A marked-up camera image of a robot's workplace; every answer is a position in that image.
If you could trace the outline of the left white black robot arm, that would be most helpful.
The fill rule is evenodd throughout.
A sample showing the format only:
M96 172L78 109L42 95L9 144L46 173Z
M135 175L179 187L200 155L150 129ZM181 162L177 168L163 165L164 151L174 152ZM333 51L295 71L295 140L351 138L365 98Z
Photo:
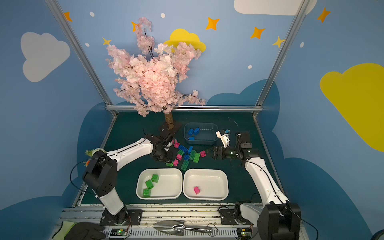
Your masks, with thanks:
M169 163L173 157L173 152L169 150L173 138L171 133L145 135L118 150L106 153L98 150L92 154L83 181L105 207L103 214L111 218L112 225L124 225L128 221L126 205L116 190L118 171L146 155L151 155L156 161Z

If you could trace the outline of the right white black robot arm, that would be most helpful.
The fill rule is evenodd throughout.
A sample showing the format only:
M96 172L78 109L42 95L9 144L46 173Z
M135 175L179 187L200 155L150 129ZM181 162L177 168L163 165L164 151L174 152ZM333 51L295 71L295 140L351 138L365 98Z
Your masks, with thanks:
M216 160L240 160L258 190L262 206L236 203L234 219L238 224L250 222L257 227L262 240L297 240L300 237L301 209L280 190L259 150L254 149L249 132L236 133L236 145L230 145L230 132L216 132L222 146L213 147Z

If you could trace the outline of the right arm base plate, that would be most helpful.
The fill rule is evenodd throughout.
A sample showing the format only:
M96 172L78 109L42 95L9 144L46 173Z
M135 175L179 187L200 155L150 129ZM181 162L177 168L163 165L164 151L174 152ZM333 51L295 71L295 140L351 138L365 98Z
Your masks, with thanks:
M252 225L249 220L244 219L240 215L235 215L234 209L219 208L221 225Z

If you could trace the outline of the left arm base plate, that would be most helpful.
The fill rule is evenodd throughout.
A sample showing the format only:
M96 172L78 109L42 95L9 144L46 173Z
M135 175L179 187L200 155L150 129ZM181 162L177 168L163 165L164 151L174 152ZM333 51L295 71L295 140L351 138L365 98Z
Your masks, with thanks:
M124 210L122 209L117 215L112 215L107 210L103 211L100 220L101 226L139 226L141 223L143 210Z

